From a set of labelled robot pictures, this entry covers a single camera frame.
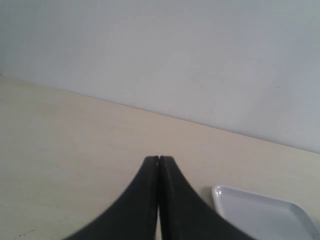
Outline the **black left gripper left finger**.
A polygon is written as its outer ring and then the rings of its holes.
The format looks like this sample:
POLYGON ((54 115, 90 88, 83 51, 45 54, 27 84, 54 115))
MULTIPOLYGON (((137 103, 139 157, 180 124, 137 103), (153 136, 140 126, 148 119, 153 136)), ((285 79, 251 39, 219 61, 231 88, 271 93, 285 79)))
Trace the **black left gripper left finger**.
POLYGON ((67 240, 154 240, 158 201, 158 156, 146 157, 125 191, 100 216, 67 240))

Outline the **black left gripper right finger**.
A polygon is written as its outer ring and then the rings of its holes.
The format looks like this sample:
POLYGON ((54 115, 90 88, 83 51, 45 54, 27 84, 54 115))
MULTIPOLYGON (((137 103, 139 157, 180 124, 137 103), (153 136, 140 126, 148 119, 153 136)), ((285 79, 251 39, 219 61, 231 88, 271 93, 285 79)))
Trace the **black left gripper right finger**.
POLYGON ((171 156, 161 156, 158 206, 163 240, 251 240, 194 191, 171 156))

